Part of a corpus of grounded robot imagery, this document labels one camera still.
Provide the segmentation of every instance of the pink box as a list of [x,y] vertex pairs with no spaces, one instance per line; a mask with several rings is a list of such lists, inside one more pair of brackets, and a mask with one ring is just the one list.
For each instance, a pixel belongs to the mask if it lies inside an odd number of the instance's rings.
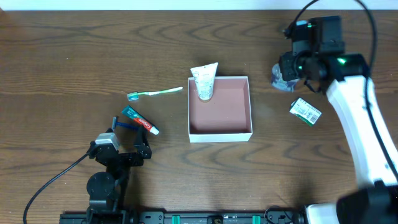
[[252,134],[248,77],[216,77],[206,103],[199,100],[195,80],[188,79],[190,142],[248,141]]

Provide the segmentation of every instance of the green light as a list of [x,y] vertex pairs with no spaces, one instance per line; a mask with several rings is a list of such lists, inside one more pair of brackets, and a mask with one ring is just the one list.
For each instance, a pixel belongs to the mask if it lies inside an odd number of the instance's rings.
[[345,60],[343,58],[337,58],[337,61],[339,61],[340,64],[342,64],[342,65],[344,65],[347,62],[347,60]]

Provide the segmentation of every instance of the green toothbrush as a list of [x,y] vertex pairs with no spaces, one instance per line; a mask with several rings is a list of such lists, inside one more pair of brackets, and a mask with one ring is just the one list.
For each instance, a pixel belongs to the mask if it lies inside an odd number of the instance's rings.
[[169,90],[161,90],[161,91],[154,91],[154,92],[142,92],[142,93],[134,92],[134,93],[127,94],[127,99],[129,101],[133,101],[133,100],[138,100],[139,95],[153,96],[153,95],[157,95],[157,94],[161,94],[161,93],[172,93],[172,92],[179,91],[179,90],[182,90],[182,86],[173,88],[173,89],[169,89]]

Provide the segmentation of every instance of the white background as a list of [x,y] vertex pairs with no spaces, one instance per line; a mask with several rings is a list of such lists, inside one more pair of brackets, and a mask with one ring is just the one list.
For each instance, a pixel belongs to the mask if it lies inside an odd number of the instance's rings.
[[[5,10],[258,10],[301,9],[310,0],[0,0]],[[370,9],[398,9],[398,0],[363,0]],[[361,9],[353,0],[321,0],[309,9]]]

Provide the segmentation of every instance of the wood grain tabletop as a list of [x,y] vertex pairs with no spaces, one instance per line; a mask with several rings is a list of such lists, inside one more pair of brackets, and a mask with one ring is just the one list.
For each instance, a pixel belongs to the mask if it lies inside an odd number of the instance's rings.
[[[273,89],[271,68],[290,41],[281,31],[297,11],[58,11],[0,14],[0,223],[22,223],[46,181],[75,162],[126,105],[151,120],[152,159],[132,169],[126,206],[167,211],[264,211],[329,202],[356,189],[340,121],[323,95],[302,85]],[[340,15],[347,52],[367,58],[362,11]],[[379,48],[373,79],[381,112],[398,142],[398,14],[374,11]],[[190,68],[219,62],[218,75],[249,77],[253,135],[248,142],[190,144]],[[126,94],[183,86],[178,93]],[[323,114],[313,127],[289,113],[302,97]],[[134,133],[116,130],[122,151]],[[85,159],[47,187],[28,223],[58,223],[88,207],[88,179],[104,167]]]

